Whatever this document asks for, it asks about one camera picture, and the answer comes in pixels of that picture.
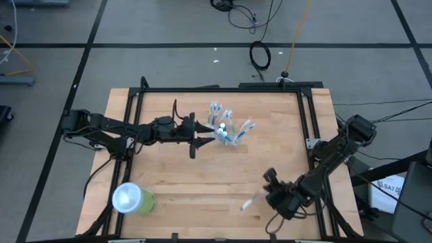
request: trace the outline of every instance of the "wooden table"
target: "wooden table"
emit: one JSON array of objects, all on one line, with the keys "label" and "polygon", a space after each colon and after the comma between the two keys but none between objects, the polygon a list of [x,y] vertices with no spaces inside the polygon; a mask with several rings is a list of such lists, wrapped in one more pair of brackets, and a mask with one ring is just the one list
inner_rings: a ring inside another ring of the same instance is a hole
[{"label": "wooden table", "polygon": [[[122,120],[128,89],[113,89],[105,116]],[[274,167],[278,178],[295,180],[308,171],[304,137],[296,94],[294,93],[162,93],[144,94],[140,123],[171,114],[172,103],[178,100],[180,115],[196,113],[202,123],[207,120],[209,104],[219,101],[234,111],[234,120],[241,124],[252,118],[256,128],[233,149],[212,142],[190,159],[187,144],[154,144],[145,146],[134,157],[130,180],[157,196],[157,208],[146,216],[126,215],[123,238],[231,238],[268,239],[264,228],[275,211],[262,200],[241,213],[240,207],[252,195],[262,192],[264,172]],[[335,113],[329,90],[313,89],[317,121],[321,137],[333,138],[336,132]],[[309,132],[312,127],[308,109]],[[106,151],[96,152],[94,171],[108,158]],[[106,167],[88,185],[77,234],[87,230],[107,203],[114,163]],[[348,168],[341,165],[330,176],[336,207],[346,221],[362,234],[362,226],[352,191]],[[314,207],[307,208],[309,213]],[[114,231],[116,212],[111,218]],[[325,212],[327,233],[331,233]],[[275,229],[278,217],[270,227]],[[319,239],[315,216],[285,221],[278,239]]]}]

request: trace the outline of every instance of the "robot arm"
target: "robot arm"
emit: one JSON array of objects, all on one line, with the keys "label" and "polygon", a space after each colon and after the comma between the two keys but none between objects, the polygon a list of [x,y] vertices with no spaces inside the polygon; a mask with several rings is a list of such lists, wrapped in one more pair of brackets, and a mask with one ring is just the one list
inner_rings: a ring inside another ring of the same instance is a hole
[{"label": "robot arm", "polygon": [[279,182],[274,168],[267,170],[264,178],[268,184],[263,187],[269,193],[267,202],[283,218],[292,219],[300,206],[308,207],[321,196],[325,178],[359,147],[369,145],[376,134],[371,122],[359,115],[351,117],[335,138],[314,145],[308,156],[319,165],[295,182]]},{"label": "robot arm", "polygon": [[[190,158],[194,159],[197,149],[214,140],[195,138],[195,132],[213,132],[213,129],[195,121],[195,113],[179,118],[182,122],[178,126],[173,116],[158,117],[149,124],[133,125],[87,110],[71,110],[63,115],[61,133],[64,138],[86,138],[93,148],[105,147],[116,159],[127,159],[136,143],[150,146],[156,142],[187,142],[190,144]],[[114,138],[106,132],[120,137]]]}]

